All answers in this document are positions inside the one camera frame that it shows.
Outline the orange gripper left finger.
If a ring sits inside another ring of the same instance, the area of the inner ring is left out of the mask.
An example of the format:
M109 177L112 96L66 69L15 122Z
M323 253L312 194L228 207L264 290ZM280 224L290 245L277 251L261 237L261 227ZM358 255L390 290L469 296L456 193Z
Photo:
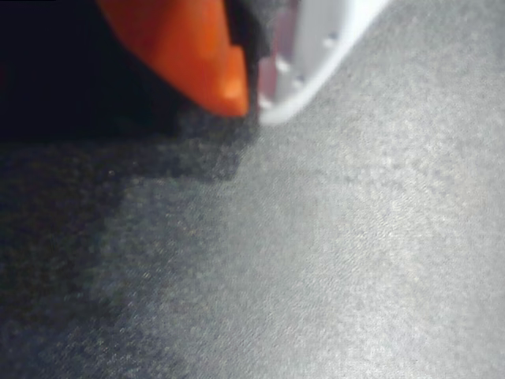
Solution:
M245 55L232 44L225 4L216 0L107 0L97 3L121 44L211 113L249 109Z

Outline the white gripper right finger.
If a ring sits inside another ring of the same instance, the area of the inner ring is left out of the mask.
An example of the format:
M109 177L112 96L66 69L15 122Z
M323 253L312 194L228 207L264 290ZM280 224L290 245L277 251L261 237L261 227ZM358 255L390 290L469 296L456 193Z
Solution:
M275 17L271 53L259 61L259 123L281 125L306 107L389 3L288 1Z

